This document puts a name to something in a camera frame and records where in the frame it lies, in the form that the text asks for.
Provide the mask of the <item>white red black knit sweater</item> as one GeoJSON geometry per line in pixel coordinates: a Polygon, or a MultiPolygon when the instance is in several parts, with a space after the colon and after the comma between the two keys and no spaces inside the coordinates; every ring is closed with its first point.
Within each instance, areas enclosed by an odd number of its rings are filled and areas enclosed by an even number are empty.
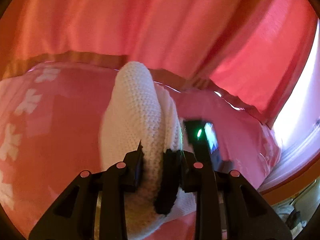
{"type": "Polygon", "coordinates": [[[157,214],[154,201],[160,190],[163,153],[183,147],[183,135],[175,102],[169,92],[155,84],[144,64],[131,61],[116,75],[111,100],[104,113],[99,149],[104,170],[124,159],[141,145],[144,172],[135,193],[124,197],[129,239],[144,239],[163,223],[196,210],[192,193],[178,190],[169,215],[157,214]]]}

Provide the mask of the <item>orange pink curtain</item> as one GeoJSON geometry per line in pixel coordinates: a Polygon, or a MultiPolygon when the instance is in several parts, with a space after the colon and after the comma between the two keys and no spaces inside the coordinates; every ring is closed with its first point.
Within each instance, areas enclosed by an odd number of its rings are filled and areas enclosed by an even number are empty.
{"type": "Polygon", "coordinates": [[[308,0],[1,0],[1,78],[42,61],[139,61],[272,125],[310,53],[308,0]]]}

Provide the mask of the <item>pink white patterned blanket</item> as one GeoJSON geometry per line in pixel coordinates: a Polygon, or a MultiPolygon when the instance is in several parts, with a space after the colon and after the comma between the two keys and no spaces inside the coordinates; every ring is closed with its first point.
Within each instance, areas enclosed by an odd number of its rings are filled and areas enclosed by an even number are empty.
{"type": "MultiPolygon", "coordinates": [[[[104,171],[99,132],[117,74],[87,64],[42,63],[1,81],[1,205],[23,236],[81,171],[104,171]]],[[[211,122],[223,160],[253,187],[263,183],[280,159],[267,126],[212,91],[160,86],[173,98],[180,122],[211,122]]],[[[164,238],[189,238],[186,216],[163,223],[169,230],[164,238]]]]}

